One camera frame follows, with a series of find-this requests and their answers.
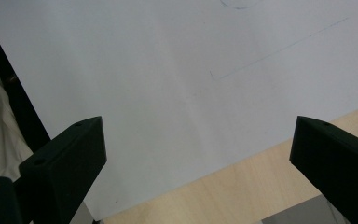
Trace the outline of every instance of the white paper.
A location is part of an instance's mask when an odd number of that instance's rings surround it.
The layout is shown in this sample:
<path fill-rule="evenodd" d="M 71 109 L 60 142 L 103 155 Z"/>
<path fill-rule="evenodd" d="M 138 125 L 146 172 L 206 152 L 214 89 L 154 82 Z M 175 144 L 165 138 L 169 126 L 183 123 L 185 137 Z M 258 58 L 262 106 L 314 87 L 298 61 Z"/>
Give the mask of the white paper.
<path fill-rule="evenodd" d="M 0 1 L 48 133 L 102 115 L 96 219 L 358 108 L 358 1 Z"/>

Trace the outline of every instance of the light wood surface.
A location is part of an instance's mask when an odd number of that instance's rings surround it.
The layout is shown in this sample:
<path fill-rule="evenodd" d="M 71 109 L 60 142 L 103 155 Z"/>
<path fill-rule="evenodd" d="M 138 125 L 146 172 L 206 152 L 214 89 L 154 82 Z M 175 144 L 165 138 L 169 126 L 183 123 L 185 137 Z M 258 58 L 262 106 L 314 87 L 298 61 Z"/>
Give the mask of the light wood surface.
<path fill-rule="evenodd" d="M 332 121 L 358 136 L 358 110 Z M 290 163 L 292 140 L 104 220 L 132 223 L 255 223 L 320 192 Z"/>

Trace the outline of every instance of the faint line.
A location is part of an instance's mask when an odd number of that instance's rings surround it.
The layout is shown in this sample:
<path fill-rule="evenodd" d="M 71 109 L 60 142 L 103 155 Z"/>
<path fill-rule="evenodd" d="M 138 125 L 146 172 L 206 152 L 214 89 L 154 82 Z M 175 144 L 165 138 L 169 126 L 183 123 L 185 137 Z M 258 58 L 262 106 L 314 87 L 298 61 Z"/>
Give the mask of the faint line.
<path fill-rule="evenodd" d="M 305 41 L 305 40 L 307 40 L 307 39 L 309 39 L 309 38 L 311 38 L 311 37 L 313 37 L 313 36 L 315 36 L 315 35 L 317 35 L 317 34 L 320 34 L 320 33 L 324 32 L 324 31 L 326 31 L 326 30 L 328 30 L 328 29 L 330 29 L 330 28 L 332 28 L 332 27 L 334 27 L 334 26 L 336 26 L 336 25 L 338 25 L 338 24 L 344 22 L 344 21 L 347 20 L 347 19 L 348 19 L 348 18 L 345 18 L 345 19 L 340 20 L 340 21 L 337 21 L 337 22 L 335 22 L 335 23 L 333 23 L 333 24 L 331 24 L 331 25 L 329 25 L 329 26 L 326 26 L 326 27 L 324 27 L 322 30 L 319 30 L 319 31 L 317 31 L 317 32 L 315 32 L 315 33 L 313 33 L 313 34 L 311 34 L 311 35 L 308 35 L 308 36 L 306 36 L 306 37 L 304 37 L 304 38 L 301 38 L 301 39 L 297 40 L 295 43 L 292 43 L 292 44 L 290 44 L 290 45 L 288 45 L 288 46 L 286 46 L 286 47 L 284 47 L 284 48 L 278 49 L 278 50 L 276 50 L 276 51 L 270 53 L 270 54 L 267 55 L 267 56 L 264 56 L 264 57 L 262 57 L 262 58 L 260 58 L 260 59 L 257 59 L 256 61 L 253 61 L 253 62 L 251 62 L 251 63 L 248 63 L 248 64 L 246 64 L 245 66 L 240 67 L 240 68 L 238 68 L 238 69 L 236 69 L 236 70 L 234 70 L 234 71 L 232 71 L 232 72 L 230 72 L 230 73 L 228 73 L 228 74 L 226 74 L 226 75 L 224 75 L 224 76 L 218 78 L 218 80 L 220 80 L 220 79 L 222 79 L 222 78 L 225 78 L 225 77 L 229 77 L 229 76 L 231 76 L 231 75 L 233 75 L 233 74 L 239 72 L 240 70 L 243 70 L 243 69 L 245 69 L 245 68 L 247 68 L 247 67 L 250 67 L 250 66 L 254 65 L 255 63 L 259 63 L 259 62 L 261 62 L 261 61 L 263 61 L 263 60 L 266 60 L 267 58 L 272 57 L 272 56 L 274 56 L 274 55 L 276 55 L 276 54 L 278 54 L 278 53 L 280 53 L 280 52 L 282 52 L 282 51 L 284 51 L 284 50 L 286 50 L 286 49 L 290 49 L 292 46 L 297 45 L 297 44 L 299 44 L 299 43 L 301 43 L 301 42 L 303 42 L 303 41 Z"/>
<path fill-rule="evenodd" d="M 214 77 L 213 77 L 213 75 L 212 75 L 212 72 L 211 72 L 211 71 L 209 71 L 209 74 L 211 74 L 212 80 L 214 80 Z"/>
<path fill-rule="evenodd" d="M 225 2 L 223 2 L 223 0 L 220 0 L 220 3 L 223 5 L 223 7 L 228 7 L 228 5 Z"/>

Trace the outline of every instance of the gray surface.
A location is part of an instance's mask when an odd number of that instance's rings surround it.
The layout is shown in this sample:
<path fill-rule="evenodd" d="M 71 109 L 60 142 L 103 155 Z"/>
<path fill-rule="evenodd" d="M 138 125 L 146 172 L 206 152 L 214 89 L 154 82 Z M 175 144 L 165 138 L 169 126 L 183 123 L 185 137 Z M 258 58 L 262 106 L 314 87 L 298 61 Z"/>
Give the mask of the gray surface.
<path fill-rule="evenodd" d="M 323 195 L 263 219 L 263 224 L 349 224 Z"/>
<path fill-rule="evenodd" d="M 92 218 L 89 209 L 84 203 L 82 203 L 77 209 L 77 212 L 74 218 L 72 218 L 70 224 L 91 224 L 93 220 L 94 219 Z"/>

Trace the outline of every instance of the black plastic bracket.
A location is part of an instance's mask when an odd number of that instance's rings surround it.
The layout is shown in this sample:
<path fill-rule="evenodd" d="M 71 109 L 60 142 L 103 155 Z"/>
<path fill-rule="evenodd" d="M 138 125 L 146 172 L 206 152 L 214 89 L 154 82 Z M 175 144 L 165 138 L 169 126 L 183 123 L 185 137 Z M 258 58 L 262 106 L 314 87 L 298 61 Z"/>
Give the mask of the black plastic bracket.
<path fill-rule="evenodd" d="M 70 126 L 20 165 L 14 184 L 0 177 L 0 223 L 69 223 L 105 163 L 102 118 Z"/>
<path fill-rule="evenodd" d="M 298 117 L 290 161 L 348 221 L 358 223 L 358 137 Z"/>

